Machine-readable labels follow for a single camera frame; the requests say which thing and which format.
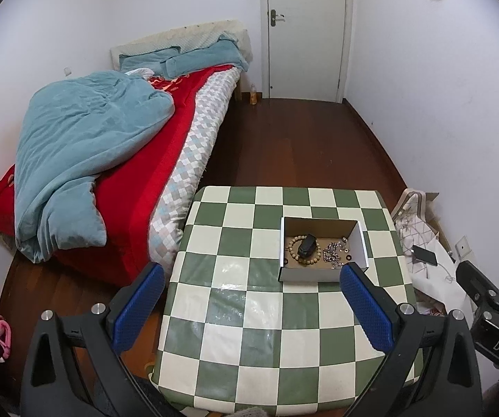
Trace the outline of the black smart band watch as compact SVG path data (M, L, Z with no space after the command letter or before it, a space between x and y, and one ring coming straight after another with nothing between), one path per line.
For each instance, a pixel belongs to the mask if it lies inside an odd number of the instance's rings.
M302 235L300 238L300 244L297 249L297 255L302 259L308 259L313 256L316 250L316 237L311 234Z

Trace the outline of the black smartphone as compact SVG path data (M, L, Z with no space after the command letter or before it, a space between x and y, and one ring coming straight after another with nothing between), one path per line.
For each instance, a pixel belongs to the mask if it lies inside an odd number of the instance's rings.
M430 264L434 267L437 267L438 265L436 253L426 250L424 247L419 247L418 245L413 245L411 247L411 259L414 264Z

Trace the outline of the white cardboard box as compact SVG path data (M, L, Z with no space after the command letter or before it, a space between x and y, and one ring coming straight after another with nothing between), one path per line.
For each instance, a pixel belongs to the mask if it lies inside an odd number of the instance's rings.
M302 259L297 249L302 235L316 237L317 250ZM369 267L362 224L354 219L281 219L281 283L336 283L345 264L356 263L363 271Z

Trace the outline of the red bed sheet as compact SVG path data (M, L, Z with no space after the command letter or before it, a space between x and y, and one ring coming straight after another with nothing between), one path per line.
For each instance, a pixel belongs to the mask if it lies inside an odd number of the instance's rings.
M150 216L187 137L194 118L195 94L212 73L230 67L234 66L210 67L171 80L155 77L144 69L125 73L143 77L154 89L168 92L175 112L145 147L97 177L95 196L97 209L106 223L105 246L56 251L48 260L57 260L104 283L122 286L133 282L151 262L148 254ZM0 179L0 234L15 244L15 163Z

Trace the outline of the checkered patterned mattress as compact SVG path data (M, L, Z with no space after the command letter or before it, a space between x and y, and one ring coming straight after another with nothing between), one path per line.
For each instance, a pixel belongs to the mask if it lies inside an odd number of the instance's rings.
M150 216L148 254L153 263L163 267L166 278L171 276L195 191L241 73L235 67L214 72L195 94L194 118L187 137Z

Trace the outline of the teal blue blanket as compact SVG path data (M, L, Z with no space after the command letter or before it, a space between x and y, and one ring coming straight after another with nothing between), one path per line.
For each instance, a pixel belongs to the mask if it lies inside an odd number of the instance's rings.
M15 245L41 263L103 247L96 179L146 146L175 112L172 96L116 71L54 82L32 96L15 158Z

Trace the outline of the yellow drink bottle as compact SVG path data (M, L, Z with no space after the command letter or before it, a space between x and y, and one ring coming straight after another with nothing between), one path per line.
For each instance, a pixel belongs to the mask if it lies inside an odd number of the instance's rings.
M256 106L258 102L258 93L254 84L250 86L249 102L251 106Z

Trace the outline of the teal pillow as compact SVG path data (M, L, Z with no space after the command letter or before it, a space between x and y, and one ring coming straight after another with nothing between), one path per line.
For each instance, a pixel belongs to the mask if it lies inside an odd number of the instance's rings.
M235 66L243 72L249 69L248 61L240 52L235 39L226 33L221 34L210 46L190 51L171 46L144 54L119 56L121 73L146 68L152 70L154 76L169 80L223 65Z

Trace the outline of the white padded headboard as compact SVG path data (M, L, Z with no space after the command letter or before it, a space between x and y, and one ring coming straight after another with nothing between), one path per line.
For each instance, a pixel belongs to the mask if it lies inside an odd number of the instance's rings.
M121 56L136 56L171 47L182 53L206 48L219 40L234 41L244 59L253 59L247 28L239 20L224 20L197 25L186 25L140 38L110 49L113 70L120 69Z

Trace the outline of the white door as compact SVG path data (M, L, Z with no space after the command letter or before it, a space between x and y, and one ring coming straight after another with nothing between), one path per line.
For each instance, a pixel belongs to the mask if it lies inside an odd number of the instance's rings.
M353 0L261 0L263 96L342 102Z

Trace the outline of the white wall socket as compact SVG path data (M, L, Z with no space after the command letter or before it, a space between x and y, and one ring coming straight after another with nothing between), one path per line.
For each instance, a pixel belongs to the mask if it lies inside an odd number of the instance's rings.
M473 251L466 235L460 238L455 244L455 252L461 261L472 259Z

